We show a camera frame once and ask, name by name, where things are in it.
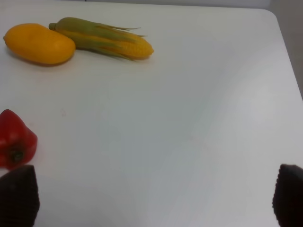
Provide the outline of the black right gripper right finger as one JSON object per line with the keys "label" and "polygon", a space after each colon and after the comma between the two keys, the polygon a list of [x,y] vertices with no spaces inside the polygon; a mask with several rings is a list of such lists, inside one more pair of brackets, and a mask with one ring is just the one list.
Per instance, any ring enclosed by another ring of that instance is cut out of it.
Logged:
{"label": "black right gripper right finger", "polygon": [[276,180],[272,207],[279,226],[303,226],[303,169],[282,164]]}

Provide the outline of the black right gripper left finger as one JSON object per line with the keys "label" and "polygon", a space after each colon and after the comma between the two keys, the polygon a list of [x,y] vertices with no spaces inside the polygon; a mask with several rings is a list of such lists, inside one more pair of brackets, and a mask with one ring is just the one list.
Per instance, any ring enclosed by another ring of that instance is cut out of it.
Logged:
{"label": "black right gripper left finger", "polygon": [[36,172],[23,165],[0,178],[0,225],[32,227],[40,208]]}

